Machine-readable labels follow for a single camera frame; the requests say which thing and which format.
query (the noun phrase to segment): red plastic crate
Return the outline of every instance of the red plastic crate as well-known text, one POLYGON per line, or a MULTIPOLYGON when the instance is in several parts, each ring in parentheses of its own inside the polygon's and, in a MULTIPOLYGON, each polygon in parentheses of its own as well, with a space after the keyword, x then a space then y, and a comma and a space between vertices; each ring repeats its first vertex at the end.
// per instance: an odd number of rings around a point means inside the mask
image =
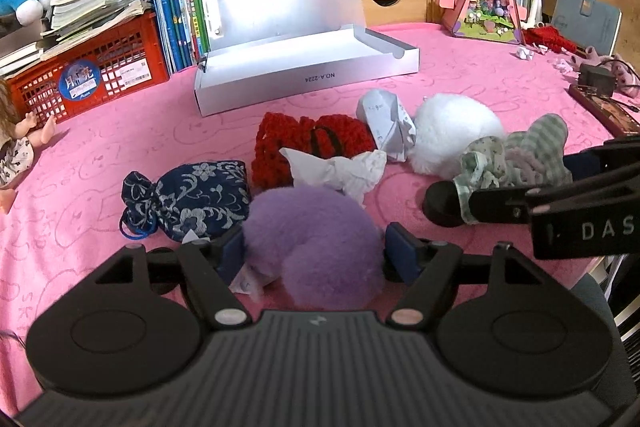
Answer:
POLYGON ((9 80, 9 88, 18 112, 21 115, 35 112, 41 125, 52 114, 58 121, 68 120, 92 107, 167 80, 169 74, 156 29, 156 14, 147 12, 29 68, 9 80), (66 67, 81 59, 92 62, 100 70, 100 82, 87 98, 67 100, 58 89, 60 77, 66 67), (121 68, 142 59, 146 59, 151 78, 127 85, 119 75, 121 68))

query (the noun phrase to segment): pink bedsheet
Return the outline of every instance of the pink bedsheet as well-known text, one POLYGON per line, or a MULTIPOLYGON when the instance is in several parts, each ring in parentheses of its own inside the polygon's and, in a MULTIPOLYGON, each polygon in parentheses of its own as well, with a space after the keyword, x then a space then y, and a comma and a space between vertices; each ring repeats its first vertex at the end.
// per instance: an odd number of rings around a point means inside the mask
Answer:
MULTIPOLYGON (((60 139, 44 150, 22 182, 9 216, 0 217, 0 329, 24 337, 41 314, 83 275, 120 248, 124 205, 122 180, 132 170, 157 179, 187 162, 237 158, 250 166, 262 115, 278 111, 295 117, 353 115, 359 97, 373 87, 396 92, 409 112, 436 92, 471 96, 491 107, 508 131, 524 130, 546 112, 569 126, 566 151, 600 144, 609 135, 564 89, 567 81, 552 67, 555 55, 518 60, 506 44, 455 39, 429 24, 386 26, 383 31, 420 47, 420 72, 336 89, 321 90, 201 118, 193 96, 194 70, 161 86, 103 105, 60 124, 60 139)), ((380 185, 366 197, 367 210, 383 226, 399 221, 430 239, 453 241, 476 253, 490 253, 495 241, 513 241, 531 254, 526 227, 480 225, 446 230, 431 224, 419 203, 434 179, 407 165, 389 165, 380 185)), ((148 248, 170 245, 158 232, 148 248)), ((590 261, 541 263, 566 285, 575 283, 590 261)), ((385 315, 402 293, 388 284, 372 304, 385 315)), ((459 298, 482 292, 465 288, 459 298)), ((252 313, 259 311, 247 303, 252 313)), ((277 288, 265 307, 287 308, 277 288)), ((24 354, 13 341, 0 342, 0 408, 15 413, 40 389, 24 354)))

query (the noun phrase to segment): sticker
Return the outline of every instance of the sticker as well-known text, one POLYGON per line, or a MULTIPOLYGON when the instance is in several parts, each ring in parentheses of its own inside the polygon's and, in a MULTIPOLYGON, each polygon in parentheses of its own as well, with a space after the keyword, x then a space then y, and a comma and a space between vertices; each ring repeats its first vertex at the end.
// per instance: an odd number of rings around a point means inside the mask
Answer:
POLYGON ((121 67, 117 75, 120 77, 118 85, 123 89, 151 80, 151 71, 149 71, 146 58, 121 67))
POLYGON ((100 68, 90 60, 77 60, 60 75, 58 90, 67 100, 77 102, 91 96, 100 85, 100 68))

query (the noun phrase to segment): wooden drawer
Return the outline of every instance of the wooden drawer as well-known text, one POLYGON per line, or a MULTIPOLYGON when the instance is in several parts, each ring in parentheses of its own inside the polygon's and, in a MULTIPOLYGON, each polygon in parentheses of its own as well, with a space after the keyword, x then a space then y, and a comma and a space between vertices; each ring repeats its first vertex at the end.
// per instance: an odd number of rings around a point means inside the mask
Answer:
POLYGON ((362 0, 367 26, 405 22, 440 22, 436 0, 362 0))

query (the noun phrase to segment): red knitted item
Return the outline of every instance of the red knitted item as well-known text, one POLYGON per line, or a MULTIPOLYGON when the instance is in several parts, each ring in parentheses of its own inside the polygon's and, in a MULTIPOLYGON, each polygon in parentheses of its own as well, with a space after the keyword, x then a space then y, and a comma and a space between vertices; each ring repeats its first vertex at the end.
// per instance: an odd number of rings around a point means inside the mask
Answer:
POLYGON ((574 42, 565 39, 553 26, 524 30, 523 35, 527 44, 546 46, 556 53, 562 53, 562 48, 570 53, 575 53, 578 49, 574 42))
POLYGON ((256 187, 267 189, 293 184, 289 162, 280 154, 283 147, 324 159, 353 158, 375 150, 376 143, 367 125, 350 116, 331 114, 317 121, 303 116, 298 122, 292 116, 268 112, 255 138, 251 168, 256 187))

